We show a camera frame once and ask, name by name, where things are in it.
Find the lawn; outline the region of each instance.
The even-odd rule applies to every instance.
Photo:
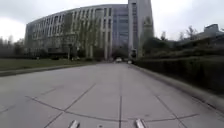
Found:
[[[0,59],[0,71],[16,70],[16,69],[28,69],[28,68],[41,68],[52,67],[60,65],[80,65],[87,62],[82,61],[69,61],[69,60],[24,60],[24,59]]]

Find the hedge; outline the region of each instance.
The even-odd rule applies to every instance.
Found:
[[[133,64],[184,80],[216,94],[224,94],[224,59],[222,57],[136,60]]]

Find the curb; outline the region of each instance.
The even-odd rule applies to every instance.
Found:
[[[33,69],[24,69],[24,70],[3,71],[3,72],[0,72],[0,77],[13,76],[13,75],[19,75],[19,74],[27,74],[27,73],[33,73],[33,72],[51,71],[51,70],[79,67],[79,66],[85,66],[85,65],[88,65],[88,64],[64,65],[64,66],[55,66],[55,67],[46,67],[46,68],[33,68]]]
[[[181,81],[175,80],[173,78],[161,75],[156,72],[152,72],[150,70],[138,67],[136,65],[131,64],[131,66],[137,70],[140,70],[143,73],[148,74],[149,76],[153,77],[156,80],[162,81],[178,90],[183,91],[184,93],[200,100],[203,103],[208,104],[209,106],[217,109],[218,111],[224,113],[224,99],[220,98],[214,94],[205,92],[189,84],[183,83]]]

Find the overcast sky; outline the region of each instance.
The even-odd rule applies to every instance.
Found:
[[[156,36],[166,31],[177,39],[192,25],[199,32],[217,23],[224,28],[223,0],[151,0]],[[125,4],[128,0],[0,0],[0,37],[23,38],[25,25],[37,18],[59,11],[98,4]]]

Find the road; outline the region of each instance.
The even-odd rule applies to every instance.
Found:
[[[223,128],[223,116],[126,64],[0,78],[1,128]]]

